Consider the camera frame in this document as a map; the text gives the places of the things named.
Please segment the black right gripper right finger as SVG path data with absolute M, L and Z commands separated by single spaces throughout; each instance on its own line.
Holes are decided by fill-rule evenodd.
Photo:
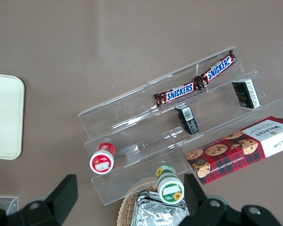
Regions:
M 193 174 L 184 175 L 184 199 L 190 215 L 181 226 L 280 226 L 266 208 L 245 205 L 236 211 L 217 198 L 208 198 Z

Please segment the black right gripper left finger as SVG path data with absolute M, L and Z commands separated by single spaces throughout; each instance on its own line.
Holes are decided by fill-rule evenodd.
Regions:
M 0 226 L 61 226 L 77 199 L 77 175 L 69 174 L 44 201 L 33 201 L 8 216 L 0 209 Z

